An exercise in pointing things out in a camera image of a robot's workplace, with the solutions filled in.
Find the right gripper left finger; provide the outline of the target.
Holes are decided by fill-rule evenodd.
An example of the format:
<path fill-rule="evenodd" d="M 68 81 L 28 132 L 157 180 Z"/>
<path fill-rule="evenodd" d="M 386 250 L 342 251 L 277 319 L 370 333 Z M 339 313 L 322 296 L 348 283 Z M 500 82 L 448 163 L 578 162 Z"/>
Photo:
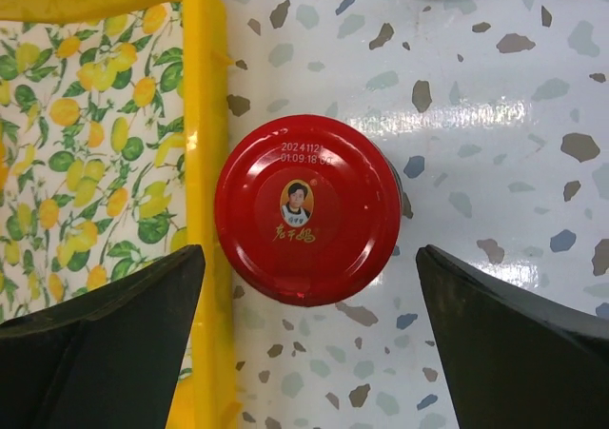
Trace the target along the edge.
<path fill-rule="evenodd" d="M 187 245 L 1 325 L 4 428 L 163 428 L 204 279 Z"/>

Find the red lid sauce jar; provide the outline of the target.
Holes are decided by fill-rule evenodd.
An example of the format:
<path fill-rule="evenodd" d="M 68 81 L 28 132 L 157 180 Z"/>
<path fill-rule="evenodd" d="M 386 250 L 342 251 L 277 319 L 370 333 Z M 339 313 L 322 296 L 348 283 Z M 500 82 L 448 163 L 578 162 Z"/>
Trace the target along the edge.
<path fill-rule="evenodd" d="M 320 306 L 383 271 L 401 228 L 403 186 L 360 131 L 292 115 L 256 128 L 229 154 L 214 209 L 240 277 L 277 302 Z"/>

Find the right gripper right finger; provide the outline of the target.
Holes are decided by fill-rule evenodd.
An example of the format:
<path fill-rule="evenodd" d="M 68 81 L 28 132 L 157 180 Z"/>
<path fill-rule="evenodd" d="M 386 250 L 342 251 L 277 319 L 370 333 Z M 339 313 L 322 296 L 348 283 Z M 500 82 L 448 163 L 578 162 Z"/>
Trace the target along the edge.
<path fill-rule="evenodd" d="M 607 320 L 434 245 L 416 265 L 461 428 L 607 427 Z"/>

